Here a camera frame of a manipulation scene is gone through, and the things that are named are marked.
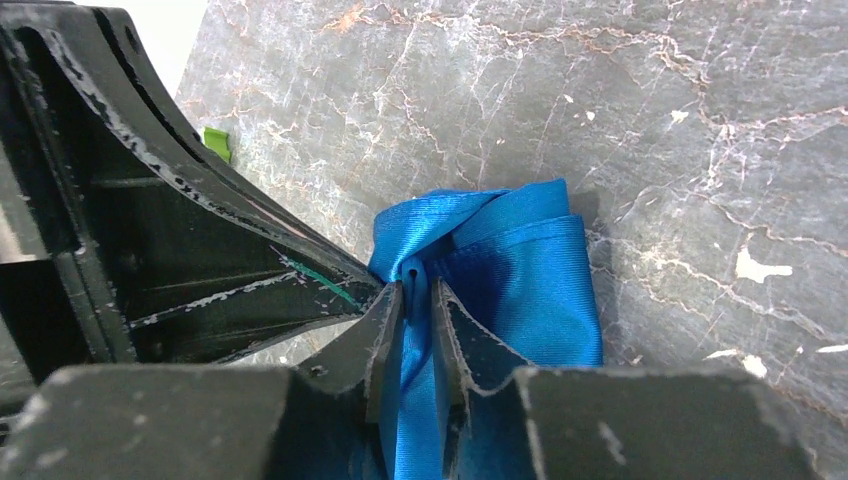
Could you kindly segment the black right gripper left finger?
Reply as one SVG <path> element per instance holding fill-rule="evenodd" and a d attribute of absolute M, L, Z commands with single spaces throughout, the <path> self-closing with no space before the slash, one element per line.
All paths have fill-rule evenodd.
<path fill-rule="evenodd" d="M 90 365 L 52 374 L 5 479 L 388 479 L 403 292 L 294 367 Z"/>

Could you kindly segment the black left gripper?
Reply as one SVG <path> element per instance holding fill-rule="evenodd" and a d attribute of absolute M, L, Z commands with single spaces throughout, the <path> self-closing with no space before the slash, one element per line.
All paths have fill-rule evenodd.
<path fill-rule="evenodd" d="M 56 370 L 206 363 L 381 284 L 206 148 L 127 12 L 1 7 L 1 419 Z"/>

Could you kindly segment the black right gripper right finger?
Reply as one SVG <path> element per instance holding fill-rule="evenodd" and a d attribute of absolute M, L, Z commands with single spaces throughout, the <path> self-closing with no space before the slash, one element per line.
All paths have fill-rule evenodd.
<path fill-rule="evenodd" d="M 777 396 L 727 369 L 543 368 L 431 290 L 450 479 L 812 479 Z"/>

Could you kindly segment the blue cloth napkin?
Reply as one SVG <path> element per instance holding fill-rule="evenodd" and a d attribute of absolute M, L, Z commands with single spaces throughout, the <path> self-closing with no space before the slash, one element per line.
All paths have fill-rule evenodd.
<path fill-rule="evenodd" d="M 401 282 L 405 316 L 398 479 L 438 479 L 431 286 L 443 280 L 471 316 L 546 367 L 599 367 L 603 341 L 585 229 L 563 180 L 489 191 L 434 190 L 381 211 L 369 271 Z"/>

